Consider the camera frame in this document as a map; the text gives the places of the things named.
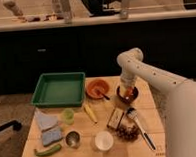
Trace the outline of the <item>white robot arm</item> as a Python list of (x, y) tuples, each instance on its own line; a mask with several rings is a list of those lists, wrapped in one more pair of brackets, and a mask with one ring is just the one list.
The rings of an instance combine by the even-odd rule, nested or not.
[(121, 85), (131, 86), (138, 76), (165, 94), (165, 157), (196, 157), (196, 81), (143, 63), (142, 59), (139, 48), (117, 56)]

